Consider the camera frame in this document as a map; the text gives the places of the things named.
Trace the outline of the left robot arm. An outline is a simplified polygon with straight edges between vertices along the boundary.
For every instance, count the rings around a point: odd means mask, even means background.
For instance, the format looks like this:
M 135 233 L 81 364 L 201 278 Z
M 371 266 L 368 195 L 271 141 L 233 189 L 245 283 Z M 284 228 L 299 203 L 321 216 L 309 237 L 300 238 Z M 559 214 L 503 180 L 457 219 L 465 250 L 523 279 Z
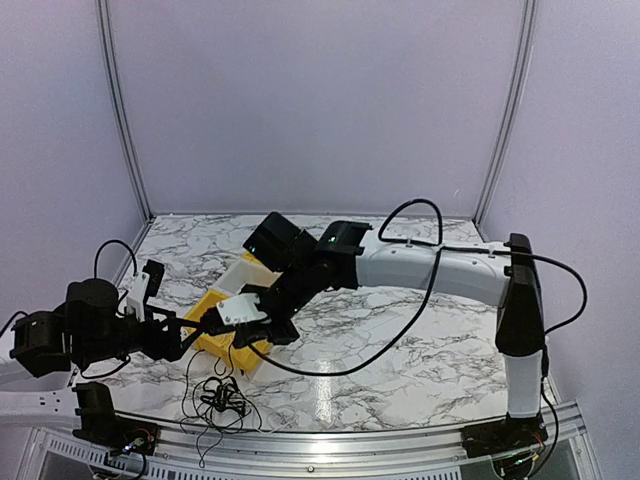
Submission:
M 181 359 L 206 328 L 148 304 L 163 275 L 162 264 L 148 262 L 136 271 L 133 288 L 126 296 L 98 274 L 69 283 L 59 306 L 20 312 L 14 318 L 10 359 L 34 379 L 73 369 L 85 373 L 106 360 L 115 360 L 124 368 L 134 353 L 154 361 Z M 5 422 L 53 422 L 72 417 L 85 419 L 89 431 L 106 445 L 119 444 L 126 436 L 126 423 L 116 414 L 110 390 L 99 375 L 71 388 L 1 396 Z

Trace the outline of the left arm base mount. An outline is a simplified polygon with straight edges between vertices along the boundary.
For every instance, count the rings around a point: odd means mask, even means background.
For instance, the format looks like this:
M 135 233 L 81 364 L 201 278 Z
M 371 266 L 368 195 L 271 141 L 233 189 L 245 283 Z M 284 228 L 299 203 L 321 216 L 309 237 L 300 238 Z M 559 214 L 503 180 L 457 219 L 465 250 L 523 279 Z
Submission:
M 108 447 L 112 454 L 139 453 L 150 456 L 158 440 L 159 426 L 123 417 L 83 417 L 81 427 L 72 435 L 96 445 Z

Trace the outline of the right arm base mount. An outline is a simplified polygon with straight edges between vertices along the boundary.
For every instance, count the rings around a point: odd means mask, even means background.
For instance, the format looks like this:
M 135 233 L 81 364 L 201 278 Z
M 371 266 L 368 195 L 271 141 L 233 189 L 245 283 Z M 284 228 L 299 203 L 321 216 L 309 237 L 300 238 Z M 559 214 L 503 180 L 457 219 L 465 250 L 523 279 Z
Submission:
M 511 450 L 539 445 L 548 439 L 546 425 L 541 419 L 501 420 L 462 428 L 462 446 L 469 458 L 495 455 Z

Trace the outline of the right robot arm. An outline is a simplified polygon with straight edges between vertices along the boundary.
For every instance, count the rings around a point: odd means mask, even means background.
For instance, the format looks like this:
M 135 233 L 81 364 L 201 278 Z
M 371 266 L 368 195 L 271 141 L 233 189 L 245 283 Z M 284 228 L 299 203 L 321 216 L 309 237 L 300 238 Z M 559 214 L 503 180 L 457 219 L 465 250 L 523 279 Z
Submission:
M 334 221 L 319 238 L 278 212 L 270 213 L 244 242 L 244 249 L 277 280 L 256 292 L 230 299 L 222 320 L 236 330 L 234 345 L 244 348 L 266 339 L 287 345 L 298 339 L 293 317 L 327 289 L 398 287 L 465 297 L 497 310 L 495 345 L 507 378 L 507 414 L 495 430 L 506 448 L 534 431 L 541 412 L 542 384 L 548 374 L 541 282 L 544 263 L 567 272 L 588 296 L 582 276 L 569 265 L 533 252 L 523 234 L 505 242 L 448 243 L 444 228 L 434 240 L 390 237 L 383 227 Z

